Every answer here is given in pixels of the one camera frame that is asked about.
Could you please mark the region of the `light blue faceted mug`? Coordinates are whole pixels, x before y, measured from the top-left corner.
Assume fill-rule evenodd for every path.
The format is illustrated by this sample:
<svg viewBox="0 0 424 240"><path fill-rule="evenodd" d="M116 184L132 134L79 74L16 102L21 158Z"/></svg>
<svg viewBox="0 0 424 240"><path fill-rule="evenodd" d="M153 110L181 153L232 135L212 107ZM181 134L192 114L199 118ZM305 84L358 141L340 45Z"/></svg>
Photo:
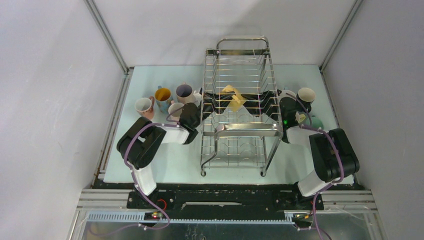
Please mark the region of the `light blue faceted mug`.
<svg viewBox="0 0 424 240"><path fill-rule="evenodd" d="M297 97L296 97L296 93L294 93L293 91L288 89L283 89L281 90L281 93L279 95L279 99L282 99L282 98L291 98L295 100Z"/></svg>

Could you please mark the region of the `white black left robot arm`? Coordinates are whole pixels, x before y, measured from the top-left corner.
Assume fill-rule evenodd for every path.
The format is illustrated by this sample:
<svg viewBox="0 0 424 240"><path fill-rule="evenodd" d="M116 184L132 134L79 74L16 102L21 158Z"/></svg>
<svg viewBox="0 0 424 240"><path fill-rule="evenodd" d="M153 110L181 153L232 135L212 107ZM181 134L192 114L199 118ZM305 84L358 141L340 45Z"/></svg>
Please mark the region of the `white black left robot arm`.
<svg viewBox="0 0 424 240"><path fill-rule="evenodd" d="M153 208L158 202L151 162L160 146L190 144L199 133L197 127L212 113L222 113L236 95L234 90L218 94L204 92L199 104L189 102L180 107L179 120L157 123L141 116L119 139L116 149L130 170L134 186L140 192L138 201L145 208Z"/></svg>

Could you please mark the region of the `pink faceted mug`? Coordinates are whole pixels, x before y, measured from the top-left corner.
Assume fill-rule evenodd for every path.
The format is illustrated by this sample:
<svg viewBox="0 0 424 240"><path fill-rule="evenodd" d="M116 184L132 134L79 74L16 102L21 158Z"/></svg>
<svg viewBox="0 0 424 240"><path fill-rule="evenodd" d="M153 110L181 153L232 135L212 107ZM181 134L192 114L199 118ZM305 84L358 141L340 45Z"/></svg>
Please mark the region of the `pink faceted mug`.
<svg viewBox="0 0 424 240"><path fill-rule="evenodd" d="M174 102L168 108L167 120L169 122L178 122L183 111L184 104L181 102Z"/></svg>

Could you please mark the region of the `blue butterfly mug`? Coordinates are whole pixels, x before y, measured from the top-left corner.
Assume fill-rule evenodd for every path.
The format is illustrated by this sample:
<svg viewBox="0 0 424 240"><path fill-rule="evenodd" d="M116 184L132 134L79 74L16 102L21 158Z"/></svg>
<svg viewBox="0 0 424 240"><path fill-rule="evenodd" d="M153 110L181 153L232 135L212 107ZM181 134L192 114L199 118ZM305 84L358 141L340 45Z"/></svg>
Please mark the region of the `blue butterfly mug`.
<svg viewBox="0 0 424 240"><path fill-rule="evenodd" d="M173 103L173 96L171 91L168 88L159 85L154 94L154 98L158 109L164 114L167 113L169 107Z"/></svg>

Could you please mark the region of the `iridescent pale pink mug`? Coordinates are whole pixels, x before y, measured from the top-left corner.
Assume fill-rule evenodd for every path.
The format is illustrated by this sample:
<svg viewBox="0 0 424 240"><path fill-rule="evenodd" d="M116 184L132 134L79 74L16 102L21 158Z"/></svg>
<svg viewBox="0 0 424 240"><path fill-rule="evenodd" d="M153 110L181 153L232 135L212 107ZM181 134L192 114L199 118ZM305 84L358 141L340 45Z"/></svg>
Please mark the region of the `iridescent pale pink mug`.
<svg viewBox="0 0 424 240"><path fill-rule="evenodd" d="M195 103L196 97L194 96L193 88L186 83L179 85L176 90L176 97L179 103L187 104L187 103Z"/></svg>

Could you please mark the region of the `pale yellow faceted mug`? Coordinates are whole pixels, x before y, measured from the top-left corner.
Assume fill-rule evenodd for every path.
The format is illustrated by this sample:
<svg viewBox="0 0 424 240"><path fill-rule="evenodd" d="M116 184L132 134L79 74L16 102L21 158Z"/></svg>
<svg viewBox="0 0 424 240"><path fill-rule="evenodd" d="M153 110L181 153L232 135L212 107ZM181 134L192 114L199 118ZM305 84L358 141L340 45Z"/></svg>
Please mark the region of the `pale yellow faceted mug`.
<svg viewBox="0 0 424 240"><path fill-rule="evenodd" d="M308 117L304 114L304 113L299 113L299 112L297 112L296 114L295 114L295 120L299 123L299 124L301 124L301 123L303 123L305 120L307 120L308 119Z"/></svg>

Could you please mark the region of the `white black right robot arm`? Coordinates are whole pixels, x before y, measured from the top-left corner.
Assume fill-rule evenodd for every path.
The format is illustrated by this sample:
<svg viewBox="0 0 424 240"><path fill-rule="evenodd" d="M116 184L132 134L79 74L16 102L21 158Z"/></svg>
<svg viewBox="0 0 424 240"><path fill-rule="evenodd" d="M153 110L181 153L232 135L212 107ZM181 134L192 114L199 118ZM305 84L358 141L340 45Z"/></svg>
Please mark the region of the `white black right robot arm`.
<svg viewBox="0 0 424 240"><path fill-rule="evenodd" d="M360 169L353 147L341 128L324 130L315 125L310 112L316 93L303 87L294 93L290 90L274 93L243 94L244 106L251 114L263 113L274 120L281 118L282 141L303 146L313 161L313 170L295 184L291 204L304 209L311 196L342 182Z"/></svg>

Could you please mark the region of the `salmon dotted mug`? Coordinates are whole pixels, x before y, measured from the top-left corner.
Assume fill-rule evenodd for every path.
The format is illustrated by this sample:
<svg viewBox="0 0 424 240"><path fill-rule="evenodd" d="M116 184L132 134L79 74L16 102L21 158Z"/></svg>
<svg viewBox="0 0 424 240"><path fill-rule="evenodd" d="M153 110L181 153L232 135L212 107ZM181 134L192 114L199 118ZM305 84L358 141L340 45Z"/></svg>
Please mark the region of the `salmon dotted mug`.
<svg viewBox="0 0 424 240"><path fill-rule="evenodd" d="M154 105L154 96L142 97L135 102L134 108L140 116L152 120L155 116Z"/></svg>

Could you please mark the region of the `black mug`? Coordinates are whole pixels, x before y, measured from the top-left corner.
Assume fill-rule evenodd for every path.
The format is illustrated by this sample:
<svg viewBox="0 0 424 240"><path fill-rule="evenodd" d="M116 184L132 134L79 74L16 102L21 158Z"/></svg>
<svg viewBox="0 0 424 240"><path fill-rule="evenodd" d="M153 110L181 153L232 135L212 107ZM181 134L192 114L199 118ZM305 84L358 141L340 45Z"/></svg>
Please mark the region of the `black mug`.
<svg viewBox="0 0 424 240"><path fill-rule="evenodd" d="M307 112L310 113L312 110L312 103L316 99L316 93L311 88L302 87L298 90L296 98L303 104Z"/></svg>

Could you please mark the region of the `cream seahorse pattern mug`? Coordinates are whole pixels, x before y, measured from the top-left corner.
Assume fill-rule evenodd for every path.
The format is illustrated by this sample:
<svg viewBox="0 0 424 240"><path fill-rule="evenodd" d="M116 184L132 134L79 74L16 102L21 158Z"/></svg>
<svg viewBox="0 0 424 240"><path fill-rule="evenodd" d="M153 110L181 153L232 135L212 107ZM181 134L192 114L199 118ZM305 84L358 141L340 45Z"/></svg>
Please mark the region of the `cream seahorse pattern mug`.
<svg viewBox="0 0 424 240"><path fill-rule="evenodd" d="M199 88L198 90L194 90L193 96L195 97L194 103L196 104L196 106L199 106L202 102L202 97L203 97L202 88Z"/></svg>

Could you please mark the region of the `orange yellow mug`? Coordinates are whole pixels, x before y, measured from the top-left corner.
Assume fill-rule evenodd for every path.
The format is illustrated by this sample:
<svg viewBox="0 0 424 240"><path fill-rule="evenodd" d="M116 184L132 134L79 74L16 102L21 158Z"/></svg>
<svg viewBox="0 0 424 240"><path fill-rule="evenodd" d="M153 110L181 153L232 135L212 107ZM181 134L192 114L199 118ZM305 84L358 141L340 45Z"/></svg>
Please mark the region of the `orange yellow mug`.
<svg viewBox="0 0 424 240"><path fill-rule="evenodd" d="M242 96L237 88L230 84L221 90L222 94L230 94L231 92L233 92L233 95L230 96L228 106L231 108L232 112L237 112L246 102L246 98Z"/></svg>

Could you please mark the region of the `green mug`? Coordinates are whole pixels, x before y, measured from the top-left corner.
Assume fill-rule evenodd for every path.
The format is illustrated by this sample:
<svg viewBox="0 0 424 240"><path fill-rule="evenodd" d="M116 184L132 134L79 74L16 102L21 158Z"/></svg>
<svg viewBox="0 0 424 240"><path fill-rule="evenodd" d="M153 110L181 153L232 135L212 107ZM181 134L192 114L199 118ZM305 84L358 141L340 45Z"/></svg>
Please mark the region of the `green mug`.
<svg viewBox="0 0 424 240"><path fill-rule="evenodd" d="M305 119L305 124L315 129L324 129L324 123L316 116L311 116Z"/></svg>

